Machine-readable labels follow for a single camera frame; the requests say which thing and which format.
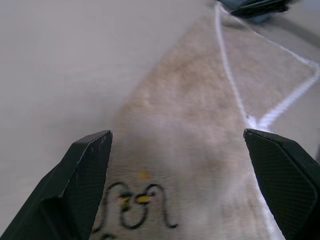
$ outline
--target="black object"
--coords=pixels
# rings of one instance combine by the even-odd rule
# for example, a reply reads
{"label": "black object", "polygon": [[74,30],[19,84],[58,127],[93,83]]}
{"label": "black object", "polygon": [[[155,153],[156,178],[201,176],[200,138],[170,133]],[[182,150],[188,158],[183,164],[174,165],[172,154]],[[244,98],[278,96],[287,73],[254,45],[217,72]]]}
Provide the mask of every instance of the black object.
{"label": "black object", "polygon": [[[219,1],[222,3],[224,8],[228,12],[233,12],[237,10],[240,6],[242,6],[246,0],[219,0]],[[271,19],[271,15],[260,14],[260,15],[255,15],[253,17],[246,17],[246,18],[248,18],[248,20],[254,24],[263,24]]]}
{"label": "black object", "polygon": [[320,239],[320,165],[295,141],[246,129],[263,197],[286,240]]}
{"label": "black object", "polygon": [[71,145],[36,186],[0,240],[89,239],[106,182],[112,133]]}
{"label": "black object", "polygon": [[257,17],[265,14],[285,12],[289,10],[290,0],[242,0],[242,3],[232,9],[230,14],[244,19]]}

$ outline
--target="gray floor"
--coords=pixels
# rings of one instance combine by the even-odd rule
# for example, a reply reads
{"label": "gray floor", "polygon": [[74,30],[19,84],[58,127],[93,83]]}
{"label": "gray floor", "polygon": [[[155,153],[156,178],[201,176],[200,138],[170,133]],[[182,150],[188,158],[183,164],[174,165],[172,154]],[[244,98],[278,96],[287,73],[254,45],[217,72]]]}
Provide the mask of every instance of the gray floor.
{"label": "gray floor", "polygon": [[320,38],[319,12],[319,1],[300,0],[300,2],[291,6],[290,11],[285,13],[285,17]]}
{"label": "gray floor", "polygon": [[[314,35],[299,35],[305,29],[294,28],[295,22],[283,16],[264,26],[255,26],[257,32],[300,56],[320,62],[320,39]],[[275,133],[298,142],[313,158],[320,145],[320,83],[311,87],[272,125]]]}
{"label": "gray floor", "polygon": [[[126,97],[208,10],[206,4],[205,0],[2,4],[0,234],[72,142],[112,127]],[[280,34],[274,31],[269,35],[288,43],[287,36],[277,38]],[[291,47],[299,49],[299,44]],[[320,56],[313,50],[305,54]],[[320,123],[319,88],[314,91],[274,126],[300,139],[311,154],[315,138],[311,142],[297,126],[319,134],[313,131]]]}

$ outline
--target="yellow dot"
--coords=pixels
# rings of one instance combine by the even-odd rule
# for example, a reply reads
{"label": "yellow dot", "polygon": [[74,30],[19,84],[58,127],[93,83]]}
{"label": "yellow dot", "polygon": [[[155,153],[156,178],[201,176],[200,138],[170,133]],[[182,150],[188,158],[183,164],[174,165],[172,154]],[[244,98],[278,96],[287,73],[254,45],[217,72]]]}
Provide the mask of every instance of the yellow dot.
{"label": "yellow dot", "polygon": [[121,204],[126,205],[129,202],[130,197],[124,197],[121,199]]}
{"label": "yellow dot", "polygon": [[149,197],[148,196],[140,196],[140,197],[138,197],[137,198],[137,202],[138,203],[141,203],[141,204],[143,204],[143,203],[148,203],[149,202]]}
{"label": "yellow dot", "polygon": [[142,172],[140,172],[139,178],[140,179],[149,179],[150,176],[147,171],[142,171]]}

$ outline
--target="floor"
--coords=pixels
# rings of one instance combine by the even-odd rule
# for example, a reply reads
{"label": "floor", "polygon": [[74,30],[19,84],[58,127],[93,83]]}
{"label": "floor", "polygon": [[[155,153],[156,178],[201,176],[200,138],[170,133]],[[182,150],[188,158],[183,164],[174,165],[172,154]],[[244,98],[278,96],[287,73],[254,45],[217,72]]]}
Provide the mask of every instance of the floor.
{"label": "floor", "polygon": [[285,16],[288,20],[296,25],[303,27],[305,30],[313,33],[320,38],[320,20],[319,16],[320,3],[317,0],[300,0],[291,6]]}
{"label": "floor", "polygon": [[[72,142],[112,128],[127,96],[208,4],[17,0],[1,6],[0,234]],[[320,59],[318,48],[277,26],[262,34]],[[317,103],[319,84],[273,126],[313,157],[320,142]]]}

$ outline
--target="dark device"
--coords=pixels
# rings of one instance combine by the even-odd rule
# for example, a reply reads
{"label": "dark device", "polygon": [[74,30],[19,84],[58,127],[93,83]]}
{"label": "dark device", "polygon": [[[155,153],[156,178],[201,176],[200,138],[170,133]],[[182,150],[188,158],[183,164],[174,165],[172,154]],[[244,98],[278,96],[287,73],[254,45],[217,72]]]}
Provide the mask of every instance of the dark device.
{"label": "dark device", "polygon": [[285,12],[290,0],[219,0],[230,14],[249,19],[271,13]]}
{"label": "dark device", "polygon": [[[320,239],[320,165],[295,141],[246,129],[255,176],[286,240]],[[71,145],[0,240],[88,240],[106,182],[112,133]]]}
{"label": "dark device", "polygon": [[35,187],[0,240],[87,240],[104,192],[112,133],[71,145]]}
{"label": "dark device", "polygon": [[261,193],[286,240],[320,239],[320,165],[295,141],[246,129]]}

